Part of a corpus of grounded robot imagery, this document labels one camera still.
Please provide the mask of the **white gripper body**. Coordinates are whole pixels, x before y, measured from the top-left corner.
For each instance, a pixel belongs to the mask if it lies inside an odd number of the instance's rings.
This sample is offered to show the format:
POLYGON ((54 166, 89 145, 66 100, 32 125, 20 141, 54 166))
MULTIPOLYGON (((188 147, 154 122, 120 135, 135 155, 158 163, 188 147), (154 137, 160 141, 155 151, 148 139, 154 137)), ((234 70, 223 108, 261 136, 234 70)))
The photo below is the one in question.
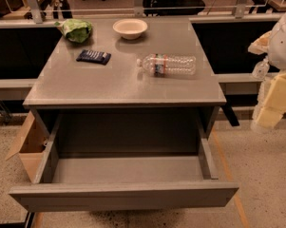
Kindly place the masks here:
POLYGON ((286 12, 271 30, 268 59, 272 66, 286 70, 286 12))

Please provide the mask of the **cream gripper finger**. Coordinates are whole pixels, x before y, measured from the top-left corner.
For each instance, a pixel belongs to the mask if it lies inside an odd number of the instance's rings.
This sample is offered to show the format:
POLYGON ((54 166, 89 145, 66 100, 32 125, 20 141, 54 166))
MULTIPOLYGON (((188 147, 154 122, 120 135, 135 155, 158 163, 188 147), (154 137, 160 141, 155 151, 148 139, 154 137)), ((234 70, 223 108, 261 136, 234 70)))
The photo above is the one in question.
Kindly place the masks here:
POLYGON ((253 130, 272 130, 286 113, 286 71, 261 83, 253 112, 253 130))
POLYGON ((268 53, 270 36, 271 31, 267 31, 262 34, 259 38, 256 39, 256 41, 250 44, 248 51, 256 55, 268 53))

